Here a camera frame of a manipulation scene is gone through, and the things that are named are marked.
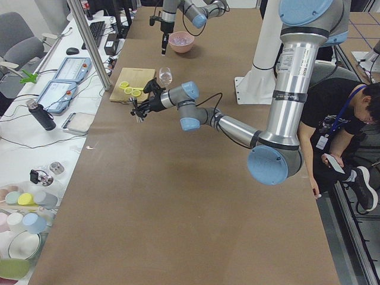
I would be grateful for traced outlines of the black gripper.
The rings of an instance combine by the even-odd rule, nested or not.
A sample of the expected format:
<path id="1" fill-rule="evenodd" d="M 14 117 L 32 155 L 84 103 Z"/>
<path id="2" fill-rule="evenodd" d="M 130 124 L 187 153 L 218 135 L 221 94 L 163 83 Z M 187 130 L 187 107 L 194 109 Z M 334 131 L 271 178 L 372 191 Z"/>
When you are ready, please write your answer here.
<path id="1" fill-rule="evenodd" d="M 160 30 L 163 32 L 162 41 L 161 41 L 161 55 L 166 55 L 167 49 L 167 34 L 173 33 L 174 22 L 162 21 Z"/>
<path id="2" fill-rule="evenodd" d="M 137 100 L 133 101 L 135 109 L 131 110 L 132 116 L 143 116 L 143 114 L 149 112 L 160 112 L 163 110 L 163 104 L 160 96 L 150 97 L 147 100 L 138 102 Z"/>

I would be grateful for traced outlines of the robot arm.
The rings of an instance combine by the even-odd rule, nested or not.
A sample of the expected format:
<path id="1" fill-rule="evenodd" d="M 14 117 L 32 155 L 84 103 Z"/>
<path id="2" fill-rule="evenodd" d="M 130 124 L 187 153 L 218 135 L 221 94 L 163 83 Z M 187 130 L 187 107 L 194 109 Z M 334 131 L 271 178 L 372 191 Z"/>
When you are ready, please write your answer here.
<path id="1" fill-rule="evenodd" d="M 248 169 L 254 179 L 276 185 L 296 174 L 303 162 L 297 129 L 307 99 L 318 49 L 346 40 L 349 1 L 281 1 L 280 39 L 283 54 L 264 131 L 221 113 L 217 108 L 198 107 L 197 85 L 189 81 L 166 90 L 156 79 L 144 92 L 150 98 L 135 103 L 132 114 L 144 119 L 150 112 L 177 108 L 184 131 L 209 125 L 250 148 Z"/>
<path id="2" fill-rule="evenodd" d="M 209 18 L 221 17 L 228 12 L 230 7 L 227 1 L 204 1 L 203 7 L 196 6 L 193 1 L 163 1 L 163 9 L 156 21 L 160 22 L 160 30 L 163 32 L 161 42 L 161 55 L 166 54 L 169 43 L 169 35 L 173 33 L 177 10 L 183 13 L 194 27 L 203 28 Z"/>

